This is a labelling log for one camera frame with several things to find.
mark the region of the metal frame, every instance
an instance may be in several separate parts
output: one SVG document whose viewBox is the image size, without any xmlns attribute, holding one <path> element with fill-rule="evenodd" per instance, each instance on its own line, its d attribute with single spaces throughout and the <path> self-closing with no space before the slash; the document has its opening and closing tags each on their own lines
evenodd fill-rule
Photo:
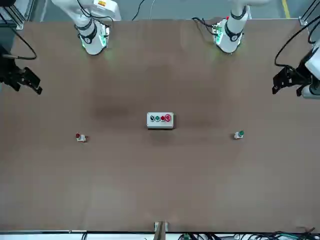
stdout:
<svg viewBox="0 0 320 240">
<path fill-rule="evenodd" d="M 19 9 L 13 5 L 10 7 L 3 7 L 3 10 L 8 14 L 8 16 L 11 18 L 10 20 L 7 20 L 9 27 L 15 27 L 17 30 L 22 30 L 24 28 L 24 23 L 26 21 L 29 21 L 31 12 L 33 10 L 35 0 L 29 0 L 29 3 L 27 5 L 25 14 L 23 15 Z M 0 27 L 8 27 L 6 24 L 0 23 Z"/>
<path fill-rule="evenodd" d="M 313 0 L 308 9 L 304 12 L 302 16 L 299 16 L 299 21 L 301 26 L 305 26 L 308 24 L 308 18 L 310 15 L 316 10 L 316 8 L 320 5 L 320 0 Z"/>
</svg>

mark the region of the red small button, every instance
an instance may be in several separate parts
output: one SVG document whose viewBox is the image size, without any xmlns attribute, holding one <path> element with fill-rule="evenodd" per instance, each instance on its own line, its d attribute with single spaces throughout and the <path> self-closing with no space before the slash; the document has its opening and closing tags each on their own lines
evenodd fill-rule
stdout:
<svg viewBox="0 0 320 240">
<path fill-rule="evenodd" d="M 166 120 L 167 122 L 170 122 L 170 121 L 171 121 L 171 116 L 170 116 L 170 114 L 166 114 L 166 115 L 165 115 L 165 120 Z"/>
</svg>

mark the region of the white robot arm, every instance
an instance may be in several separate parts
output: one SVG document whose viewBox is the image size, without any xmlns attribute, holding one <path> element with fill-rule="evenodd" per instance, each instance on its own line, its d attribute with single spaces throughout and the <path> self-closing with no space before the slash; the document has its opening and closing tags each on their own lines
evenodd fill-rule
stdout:
<svg viewBox="0 0 320 240">
<path fill-rule="evenodd" d="M 248 6 L 259 6 L 271 0 L 232 0 L 230 17 L 213 26 L 213 41 L 225 53 L 233 53 L 241 42 L 248 19 Z"/>
<path fill-rule="evenodd" d="M 298 97 L 305 99 L 320 99 L 320 44 L 317 43 L 304 58 L 297 68 L 289 65 L 273 77 L 272 93 L 280 89 L 300 85 L 296 90 Z"/>
<path fill-rule="evenodd" d="M 52 0 L 52 2 L 73 20 L 75 28 L 80 33 L 82 45 L 90 55 L 99 54 L 107 46 L 110 33 L 110 28 L 91 17 L 90 12 L 96 10 L 95 16 L 97 16 L 99 9 L 102 11 L 105 9 L 104 12 L 110 14 L 107 18 L 121 20 L 118 5 L 112 0 Z"/>
</svg>

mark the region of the black cable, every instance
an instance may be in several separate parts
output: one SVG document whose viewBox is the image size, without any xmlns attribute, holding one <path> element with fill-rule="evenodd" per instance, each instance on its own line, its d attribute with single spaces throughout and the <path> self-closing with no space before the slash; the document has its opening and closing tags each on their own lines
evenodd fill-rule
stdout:
<svg viewBox="0 0 320 240">
<path fill-rule="evenodd" d="M 305 13 L 302 15 L 301 19 L 304 18 L 304 16 L 307 14 L 307 12 L 310 10 L 310 8 L 315 4 L 316 0 L 313 0 L 313 3 L 308 7 L 308 9 L 305 11 Z"/>
<path fill-rule="evenodd" d="M 308 43 L 310 43 L 310 44 L 315 44 L 315 43 L 316 43 L 316 41 L 311 41 L 311 35 L 312 35 L 312 33 L 314 32 L 314 30 L 319 26 L 319 24 L 320 24 L 320 21 L 318 21 L 318 22 L 313 26 L 313 28 L 311 29 L 311 31 L 310 31 L 310 33 L 309 33 L 309 36 L 308 36 Z"/>
<path fill-rule="evenodd" d="M 200 234 L 196 234 L 196 235 L 198 235 L 198 240 L 199 240 L 199 238 L 201 238 L 202 240 L 205 240 L 205 239 L 203 238 L 203 236 L 201 236 Z"/>
<path fill-rule="evenodd" d="M 82 234 L 81 240 L 87 240 L 87 236 L 88 236 L 88 233 L 87 233 L 87 232 L 84 232 L 84 233 Z"/>
<path fill-rule="evenodd" d="M 24 38 L 22 36 L 20 36 L 19 33 L 17 33 L 16 30 L 14 30 L 12 27 L 9 26 L 8 22 L 5 20 L 4 16 L 2 16 L 2 14 L 0 13 L 0 17 L 2 18 L 2 20 L 4 21 L 4 23 L 8 26 L 8 28 L 15 34 L 17 35 L 20 40 L 22 42 L 24 42 L 25 45 L 28 46 L 28 48 L 32 51 L 32 53 L 34 54 L 34 56 L 32 57 L 28 57 L 28 56 L 15 56 L 15 55 L 11 55 L 11 54 L 4 54 L 3 57 L 4 58 L 9 58 L 9 59 L 23 59 L 23 60 L 35 60 L 37 58 L 37 54 L 35 52 L 35 50 L 30 46 L 30 44 L 24 40 Z"/>
<path fill-rule="evenodd" d="M 191 19 L 192 19 L 193 21 L 198 21 L 199 23 L 201 23 L 202 25 L 204 25 L 205 28 L 206 28 L 206 30 L 207 30 L 211 35 L 216 35 L 215 33 L 213 33 L 212 31 L 209 30 L 209 27 L 212 28 L 213 25 L 207 24 L 204 18 L 200 19 L 200 18 L 198 18 L 198 17 L 195 16 L 195 17 L 193 17 L 193 18 L 191 18 Z"/>
<path fill-rule="evenodd" d="M 185 235 L 185 234 L 182 233 L 182 234 L 180 235 L 180 237 L 178 238 L 178 240 L 181 240 L 181 238 L 182 238 L 184 235 Z"/>
<path fill-rule="evenodd" d="M 92 15 L 90 12 L 87 12 L 87 11 L 85 10 L 85 8 L 81 5 L 81 3 L 79 2 L 79 0 L 76 0 L 76 1 L 78 2 L 79 6 L 80 6 L 80 8 L 81 8 L 82 13 L 83 13 L 87 18 L 89 18 L 89 17 L 92 17 L 92 18 L 94 18 L 94 19 L 105 19 L 105 18 L 108 18 L 108 19 L 111 19 L 112 22 L 114 21 L 114 19 L 113 19 L 112 17 L 110 17 L 110 16 L 94 16 L 94 15 Z"/>
<path fill-rule="evenodd" d="M 320 15 L 317 16 L 315 19 L 313 19 L 311 22 L 309 22 L 307 25 L 305 25 L 303 28 L 301 28 L 299 31 L 297 31 L 292 37 L 289 38 L 288 41 L 286 41 L 286 43 L 281 47 L 281 49 L 278 51 L 278 53 L 276 54 L 275 58 L 274 58 L 274 65 L 278 66 L 278 67 L 284 67 L 287 69 L 290 69 L 292 71 L 294 71 L 297 75 L 299 75 L 299 77 L 303 78 L 306 82 L 308 82 L 308 80 L 302 76 L 294 67 L 288 65 L 288 64 L 280 64 L 277 63 L 277 59 L 280 55 L 280 53 L 285 49 L 285 47 L 299 34 L 301 33 L 303 30 L 305 30 L 307 27 L 309 27 L 311 24 L 313 24 L 315 21 L 320 19 Z"/>
<path fill-rule="evenodd" d="M 145 0 L 142 0 L 142 1 L 140 2 L 139 7 L 138 7 L 138 11 L 136 12 L 136 14 L 134 15 L 134 17 L 132 18 L 132 20 L 131 20 L 131 21 L 135 20 L 135 19 L 136 19 L 136 17 L 138 16 L 139 11 L 140 11 L 141 4 L 143 4 L 143 3 L 144 3 L 144 1 L 145 1 Z"/>
</svg>

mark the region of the red button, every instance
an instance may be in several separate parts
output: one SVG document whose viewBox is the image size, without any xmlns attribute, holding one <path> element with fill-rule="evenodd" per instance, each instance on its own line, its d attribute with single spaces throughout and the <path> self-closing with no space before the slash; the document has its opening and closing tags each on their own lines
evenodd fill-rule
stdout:
<svg viewBox="0 0 320 240">
<path fill-rule="evenodd" d="M 170 114 L 166 114 L 166 115 L 165 115 L 165 120 L 166 120 L 167 122 L 170 122 L 170 121 L 171 121 L 171 116 L 170 116 Z"/>
</svg>

